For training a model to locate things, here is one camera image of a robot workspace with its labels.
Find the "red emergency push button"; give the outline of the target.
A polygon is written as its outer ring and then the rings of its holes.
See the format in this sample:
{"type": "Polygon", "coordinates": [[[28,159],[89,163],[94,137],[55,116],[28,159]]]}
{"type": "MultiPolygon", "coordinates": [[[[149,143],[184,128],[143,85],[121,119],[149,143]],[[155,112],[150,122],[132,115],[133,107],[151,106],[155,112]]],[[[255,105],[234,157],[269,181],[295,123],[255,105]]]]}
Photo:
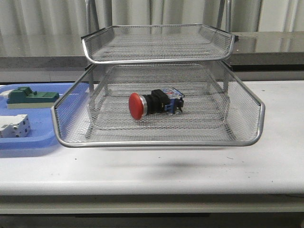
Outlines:
{"type": "Polygon", "coordinates": [[[129,96],[128,107],[130,115],[135,120],[151,114],[176,114],[182,112],[184,94],[172,88],[152,90],[149,95],[132,93],[129,96]]]}

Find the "green and beige switch block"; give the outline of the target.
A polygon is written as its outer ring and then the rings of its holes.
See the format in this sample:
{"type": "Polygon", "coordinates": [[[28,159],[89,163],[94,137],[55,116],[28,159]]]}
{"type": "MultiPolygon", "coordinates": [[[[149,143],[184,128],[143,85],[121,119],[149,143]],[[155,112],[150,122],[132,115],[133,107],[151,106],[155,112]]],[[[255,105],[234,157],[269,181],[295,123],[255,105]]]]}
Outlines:
{"type": "Polygon", "coordinates": [[[12,90],[7,99],[8,109],[50,108],[59,98],[57,92],[32,91],[28,86],[12,90]]]}

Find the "small white part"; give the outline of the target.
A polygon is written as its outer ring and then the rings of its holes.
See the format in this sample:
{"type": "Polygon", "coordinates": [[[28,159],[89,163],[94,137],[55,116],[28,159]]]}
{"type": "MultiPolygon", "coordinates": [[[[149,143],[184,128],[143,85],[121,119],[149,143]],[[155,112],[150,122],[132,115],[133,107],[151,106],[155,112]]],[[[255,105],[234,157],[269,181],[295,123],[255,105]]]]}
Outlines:
{"type": "Polygon", "coordinates": [[[8,99],[11,92],[12,90],[3,91],[0,93],[0,96],[3,97],[4,99],[8,99]]]}

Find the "blue plastic tray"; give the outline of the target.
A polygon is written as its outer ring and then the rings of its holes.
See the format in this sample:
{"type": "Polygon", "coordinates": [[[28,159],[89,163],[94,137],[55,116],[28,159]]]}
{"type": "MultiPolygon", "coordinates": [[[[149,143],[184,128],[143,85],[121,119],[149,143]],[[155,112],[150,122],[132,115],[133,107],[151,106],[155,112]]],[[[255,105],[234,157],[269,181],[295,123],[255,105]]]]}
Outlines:
{"type": "MultiPolygon", "coordinates": [[[[38,92],[57,92],[62,96],[72,83],[27,83],[11,84],[0,87],[0,91],[8,91],[18,87],[28,86],[33,91],[38,92]]],[[[1,138],[0,148],[4,149],[28,149],[48,147],[56,139],[50,108],[38,109],[8,109],[6,98],[0,97],[0,115],[18,115],[27,114],[30,121],[30,132],[26,137],[1,138]]]]}

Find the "silver mesh tray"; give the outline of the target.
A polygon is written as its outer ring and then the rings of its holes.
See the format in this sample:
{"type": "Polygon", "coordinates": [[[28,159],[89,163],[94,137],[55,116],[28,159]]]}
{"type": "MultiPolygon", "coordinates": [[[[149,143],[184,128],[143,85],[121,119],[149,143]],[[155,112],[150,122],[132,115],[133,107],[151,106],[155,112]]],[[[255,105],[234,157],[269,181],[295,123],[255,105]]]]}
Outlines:
{"type": "Polygon", "coordinates": [[[229,58],[236,37],[202,24],[110,26],[81,38],[93,64],[213,61],[229,58]]]}
{"type": "Polygon", "coordinates": [[[100,141],[231,141],[229,98],[207,82],[98,84],[87,107],[92,136],[100,141]],[[182,112],[135,120],[128,98],[154,89],[176,88],[184,95],[182,112]]]}
{"type": "Polygon", "coordinates": [[[248,146],[263,131],[264,103],[221,61],[91,65],[51,109],[67,147],[248,146]],[[132,118],[132,93],[175,88],[175,114],[132,118]]]}

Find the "white circuit breaker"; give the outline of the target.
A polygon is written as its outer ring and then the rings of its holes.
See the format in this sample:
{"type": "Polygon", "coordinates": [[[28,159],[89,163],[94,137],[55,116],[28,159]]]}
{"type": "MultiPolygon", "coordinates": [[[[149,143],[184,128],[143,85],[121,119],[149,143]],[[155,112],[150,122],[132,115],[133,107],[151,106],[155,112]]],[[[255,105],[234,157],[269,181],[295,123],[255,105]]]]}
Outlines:
{"type": "Polygon", "coordinates": [[[31,130],[27,114],[3,115],[0,117],[0,137],[20,138],[26,137],[31,130]]]}

